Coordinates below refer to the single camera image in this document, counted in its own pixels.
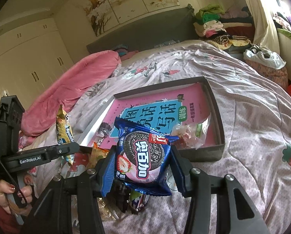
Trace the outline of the left hand red nails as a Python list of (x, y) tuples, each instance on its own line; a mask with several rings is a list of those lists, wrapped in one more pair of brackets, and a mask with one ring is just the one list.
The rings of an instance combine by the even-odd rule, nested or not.
[(32, 202), (32, 187), (27, 185), (21, 189), (22, 194), (25, 196), (27, 200), (27, 206), (25, 208), (19, 209), (16, 204), (12, 204), (8, 201), (6, 195), (13, 194), (15, 192), (15, 187), (12, 184), (4, 180), (0, 180), (0, 206), (8, 213), (8, 214), (17, 214), (28, 216), (31, 211), (31, 202)]

